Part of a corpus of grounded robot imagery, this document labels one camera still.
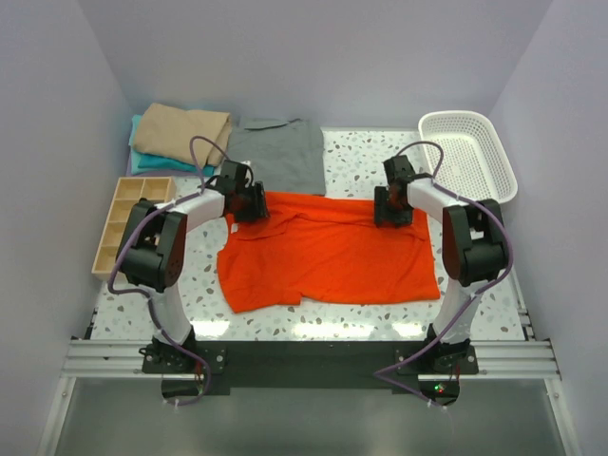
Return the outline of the orange t-shirt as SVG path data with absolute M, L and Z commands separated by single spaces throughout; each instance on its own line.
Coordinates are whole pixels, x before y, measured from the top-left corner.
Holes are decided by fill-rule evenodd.
M 373 222 L 370 200 L 269 192 L 270 216 L 227 216 L 218 282 L 236 314 L 309 298 L 332 304 L 399 304 L 440 296 L 427 215 Z

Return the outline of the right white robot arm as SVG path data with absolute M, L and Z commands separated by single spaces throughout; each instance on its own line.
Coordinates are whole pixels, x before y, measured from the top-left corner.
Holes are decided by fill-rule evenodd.
M 439 221 L 448 282 L 425 346 L 375 375 L 387 377 L 417 361 L 443 373 L 466 358 L 472 320 L 483 293 L 504 280 L 512 268 L 512 246 L 501 207 L 494 199 L 476 201 L 445 189 L 429 173 L 415 173 L 403 156 L 384 161 L 384 169 L 388 184 L 374 189 L 375 225 L 409 226 L 416 209 Z

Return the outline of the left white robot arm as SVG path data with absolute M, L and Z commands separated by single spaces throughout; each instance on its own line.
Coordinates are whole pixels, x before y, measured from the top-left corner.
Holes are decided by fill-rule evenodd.
M 130 210 L 107 289 L 114 295 L 143 297 L 155 327 L 152 343 L 142 352 L 147 363 L 210 378 L 178 282 L 187 234 L 226 216 L 238 222 L 269 217 L 263 184 L 254 179 L 247 161 L 225 161 L 217 175 L 189 195 L 167 203 L 142 198 Z

